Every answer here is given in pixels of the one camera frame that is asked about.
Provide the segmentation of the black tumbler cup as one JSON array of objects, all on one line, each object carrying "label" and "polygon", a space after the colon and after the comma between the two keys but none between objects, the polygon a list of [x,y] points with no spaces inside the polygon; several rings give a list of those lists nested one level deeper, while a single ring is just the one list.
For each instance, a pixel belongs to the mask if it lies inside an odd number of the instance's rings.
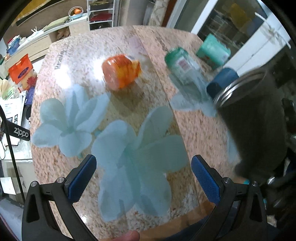
[{"label": "black tumbler cup", "polygon": [[215,107],[241,158],[236,174],[266,182],[287,153],[282,95],[265,68],[252,70],[219,92]]}]

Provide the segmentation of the dark blue cup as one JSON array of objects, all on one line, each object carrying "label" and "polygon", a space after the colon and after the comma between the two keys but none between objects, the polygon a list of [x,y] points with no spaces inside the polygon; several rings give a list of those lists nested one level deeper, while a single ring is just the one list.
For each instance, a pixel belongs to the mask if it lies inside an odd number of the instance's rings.
[{"label": "dark blue cup", "polygon": [[227,86],[233,83],[239,75],[232,68],[223,68],[214,79],[207,85],[206,91],[211,99],[214,99],[216,95],[224,90]]}]

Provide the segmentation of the black zippo box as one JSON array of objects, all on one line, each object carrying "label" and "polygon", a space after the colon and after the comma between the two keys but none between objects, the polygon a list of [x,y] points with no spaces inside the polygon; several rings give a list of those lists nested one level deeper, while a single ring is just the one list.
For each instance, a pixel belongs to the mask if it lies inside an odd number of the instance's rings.
[{"label": "black zippo box", "polygon": [[29,141],[30,131],[24,127],[16,125],[11,121],[7,121],[6,133],[12,137],[19,138],[20,140]]}]

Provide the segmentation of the orange shopping bag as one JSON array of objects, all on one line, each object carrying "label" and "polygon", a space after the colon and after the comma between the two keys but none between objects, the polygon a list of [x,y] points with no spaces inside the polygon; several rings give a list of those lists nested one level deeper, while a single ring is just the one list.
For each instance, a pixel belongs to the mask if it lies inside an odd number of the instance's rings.
[{"label": "orange shopping bag", "polygon": [[37,73],[34,71],[28,54],[9,68],[9,75],[20,92],[29,90],[36,85]]}]

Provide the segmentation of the clear jar green lid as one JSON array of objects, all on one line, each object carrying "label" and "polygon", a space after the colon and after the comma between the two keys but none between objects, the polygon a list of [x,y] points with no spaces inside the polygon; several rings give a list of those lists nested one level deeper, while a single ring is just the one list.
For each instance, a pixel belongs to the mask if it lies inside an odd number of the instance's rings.
[{"label": "clear jar green lid", "polygon": [[206,80],[200,65],[181,48],[173,48],[165,55],[165,63],[176,78],[176,87],[191,99],[203,102],[208,99]]}]

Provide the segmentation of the teal plastic container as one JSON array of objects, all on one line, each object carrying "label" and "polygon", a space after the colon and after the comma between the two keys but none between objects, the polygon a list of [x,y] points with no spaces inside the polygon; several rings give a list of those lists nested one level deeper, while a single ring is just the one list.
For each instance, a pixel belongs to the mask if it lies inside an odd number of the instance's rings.
[{"label": "teal plastic container", "polygon": [[196,52],[196,55],[215,70],[227,62],[231,55],[231,50],[214,35],[209,34]]}]

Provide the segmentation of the cream tv cabinet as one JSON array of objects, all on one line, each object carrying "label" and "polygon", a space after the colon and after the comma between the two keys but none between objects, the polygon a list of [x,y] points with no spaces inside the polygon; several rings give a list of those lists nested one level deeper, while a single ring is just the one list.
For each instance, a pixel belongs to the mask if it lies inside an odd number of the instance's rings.
[{"label": "cream tv cabinet", "polygon": [[19,46],[14,54],[5,61],[6,68],[10,68],[23,56],[28,54],[29,59],[34,61],[45,56],[50,45],[60,39],[76,36],[89,31],[88,16],[84,13],[80,18],[71,20],[47,31],[40,30]]}]

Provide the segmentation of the blue basket on cabinet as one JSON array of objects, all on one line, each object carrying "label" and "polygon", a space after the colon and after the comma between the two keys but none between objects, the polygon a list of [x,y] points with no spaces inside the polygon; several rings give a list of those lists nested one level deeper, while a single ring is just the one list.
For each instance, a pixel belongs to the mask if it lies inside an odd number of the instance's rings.
[{"label": "blue basket on cabinet", "polygon": [[14,54],[17,51],[19,46],[20,46],[20,37],[12,39],[9,42],[7,53],[10,55]]}]

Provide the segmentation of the green folded cushion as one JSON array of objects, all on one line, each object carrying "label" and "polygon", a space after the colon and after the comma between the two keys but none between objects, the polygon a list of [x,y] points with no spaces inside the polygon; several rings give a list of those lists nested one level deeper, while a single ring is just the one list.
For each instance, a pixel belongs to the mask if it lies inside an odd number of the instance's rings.
[{"label": "green folded cushion", "polygon": [[55,21],[52,21],[51,23],[49,23],[48,25],[46,25],[46,27],[43,28],[43,31],[45,32],[45,31],[50,30],[50,29],[52,29],[54,27],[63,25],[68,20],[69,20],[69,17],[68,16],[65,16],[65,17],[62,17],[62,18],[57,19]]}]

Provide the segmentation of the fruit bowl with oranges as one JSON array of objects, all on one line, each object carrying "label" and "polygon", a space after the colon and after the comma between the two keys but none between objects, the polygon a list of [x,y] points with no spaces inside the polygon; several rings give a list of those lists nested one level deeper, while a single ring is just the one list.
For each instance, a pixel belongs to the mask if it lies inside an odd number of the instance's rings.
[{"label": "fruit bowl with oranges", "polygon": [[77,18],[82,17],[83,13],[84,13],[84,11],[83,11],[82,7],[75,6],[69,10],[68,15],[71,20],[75,20]]}]

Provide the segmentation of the white metal shelf rack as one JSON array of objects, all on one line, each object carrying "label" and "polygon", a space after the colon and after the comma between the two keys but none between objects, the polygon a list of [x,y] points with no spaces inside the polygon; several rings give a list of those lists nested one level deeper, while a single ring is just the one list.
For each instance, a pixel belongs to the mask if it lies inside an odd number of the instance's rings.
[{"label": "white metal shelf rack", "polygon": [[89,29],[97,30],[117,26],[117,2],[114,0],[87,1]]}]

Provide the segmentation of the patterned beige curtain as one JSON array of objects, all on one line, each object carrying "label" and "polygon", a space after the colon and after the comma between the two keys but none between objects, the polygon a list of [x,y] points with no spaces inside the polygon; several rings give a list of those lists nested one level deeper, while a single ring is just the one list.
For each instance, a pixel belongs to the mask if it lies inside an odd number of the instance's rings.
[{"label": "patterned beige curtain", "polygon": [[149,26],[160,27],[163,24],[163,20],[168,8],[170,0],[156,0],[152,9],[151,17],[149,19]]}]

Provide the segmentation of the tall grey air conditioner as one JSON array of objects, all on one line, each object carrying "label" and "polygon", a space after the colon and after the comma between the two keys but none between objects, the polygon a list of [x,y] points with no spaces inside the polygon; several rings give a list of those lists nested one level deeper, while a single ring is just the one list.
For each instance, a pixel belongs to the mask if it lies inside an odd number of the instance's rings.
[{"label": "tall grey air conditioner", "polygon": [[142,25],[148,3],[148,0],[122,0],[119,26]]}]

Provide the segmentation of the white sliding door frame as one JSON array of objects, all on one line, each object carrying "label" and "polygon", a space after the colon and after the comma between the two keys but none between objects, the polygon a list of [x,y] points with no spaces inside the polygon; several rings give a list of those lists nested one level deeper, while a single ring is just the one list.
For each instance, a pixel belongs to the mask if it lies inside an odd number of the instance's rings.
[{"label": "white sliding door frame", "polygon": [[202,41],[210,34],[215,36],[231,51],[224,67],[238,74],[292,47],[283,24],[258,0],[177,1],[166,26],[193,33]]}]

